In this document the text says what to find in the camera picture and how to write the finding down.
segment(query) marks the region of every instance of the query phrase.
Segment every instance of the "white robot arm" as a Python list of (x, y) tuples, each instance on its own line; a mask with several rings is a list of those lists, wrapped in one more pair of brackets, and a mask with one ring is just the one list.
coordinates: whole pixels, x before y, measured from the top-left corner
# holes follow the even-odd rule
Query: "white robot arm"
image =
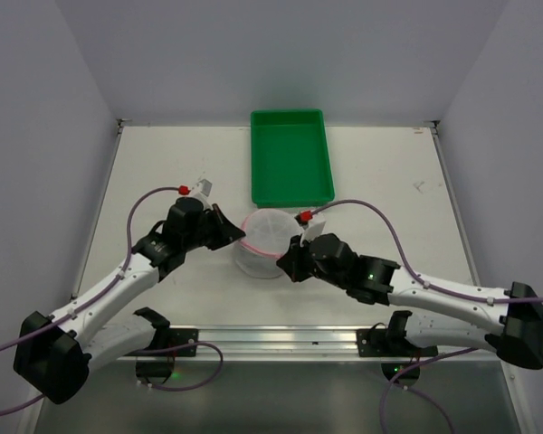
[[(297, 220), (305, 232), (291, 239), (277, 261), (292, 281), (319, 278), (361, 303), (432, 312), (396, 311), (386, 329), (360, 336), (358, 344), (396, 356), (440, 345), (473, 347), (523, 368), (543, 367), (543, 304), (528, 285), (483, 288), (425, 276), (391, 260), (358, 255), (333, 233), (321, 234), (321, 214), (312, 219), (308, 212), (305, 222)], [(506, 303), (513, 298), (537, 302)]]
[(120, 264), (51, 315), (34, 312), (23, 321), (20, 336), (33, 337), (16, 347), (14, 370), (52, 402), (69, 400), (89, 372), (105, 363), (136, 350), (168, 347), (169, 323), (151, 309), (138, 310), (122, 324), (107, 323), (132, 299), (180, 267), (189, 251), (218, 250), (245, 236), (216, 204), (207, 202), (210, 184), (202, 183), (199, 191), (194, 190), (177, 199), (167, 218), (132, 247), (128, 265)]

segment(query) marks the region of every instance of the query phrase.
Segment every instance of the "white wall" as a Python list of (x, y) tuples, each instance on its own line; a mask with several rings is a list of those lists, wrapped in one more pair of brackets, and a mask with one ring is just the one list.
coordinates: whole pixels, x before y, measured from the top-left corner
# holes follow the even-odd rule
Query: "white wall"
[(248, 124), (439, 119), (506, 0), (57, 0), (113, 112)]
[[(543, 0), (510, 0), (441, 142), (483, 284), (543, 296)], [(523, 380), (543, 432), (543, 371)]]
[[(0, 0), (0, 344), (71, 294), (115, 125), (56, 4)], [(29, 391), (13, 359), (0, 354), (0, 409)]]

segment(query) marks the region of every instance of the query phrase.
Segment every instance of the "white tabletop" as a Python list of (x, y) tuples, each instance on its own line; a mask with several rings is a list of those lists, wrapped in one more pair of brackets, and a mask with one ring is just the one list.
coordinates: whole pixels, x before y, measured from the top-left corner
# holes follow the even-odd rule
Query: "white tabletop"
[[(426, 274), (471, 283), (433, 138), (427, 128), (327, 127), (336, 198), (362, 199), (395, 225), (412, 265)], [(81, 292), (124, 257), (125, 225), (132, 204), (164, 185), (213, 184), (210, 201), (235, 224), (255, 210), (251, 202), (248, 127), (126, 127), (112, 169)], [(134, 240), (165, 219), (175, 193), (143, 203)], [(358, 253), (399, 261), (386, 226), (371, 211), (342, 205), (326, 211), (334, 232)], [(353, 326), (387, 322), (397, 307), (368, 306), (316, 279), (249, 278), (231, 249), (195, 250), (157, 287), (119, 316), (149, 306), (177, 325)]]

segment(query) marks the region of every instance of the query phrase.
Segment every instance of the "clear plastic cup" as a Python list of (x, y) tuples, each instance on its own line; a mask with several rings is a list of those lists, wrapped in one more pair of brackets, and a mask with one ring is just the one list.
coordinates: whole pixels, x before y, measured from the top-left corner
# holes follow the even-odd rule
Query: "clear plastic cup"
[(275, 265), (290, 247), (290, 239), (302, 233), (287, 212), (261, 209), (248, 215), (242, 224), (245, 237), (233, 247), (235, 263), (254, 278), (277, 278), (283, 271)]

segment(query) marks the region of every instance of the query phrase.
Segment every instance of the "green plastic bin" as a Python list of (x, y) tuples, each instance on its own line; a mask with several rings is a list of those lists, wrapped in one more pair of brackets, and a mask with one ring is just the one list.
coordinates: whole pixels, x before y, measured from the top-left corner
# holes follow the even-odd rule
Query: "green plastic bin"
[(317, 109), (252, 113), (252, 201), (259, 208), (334, 200), (324, 117)]

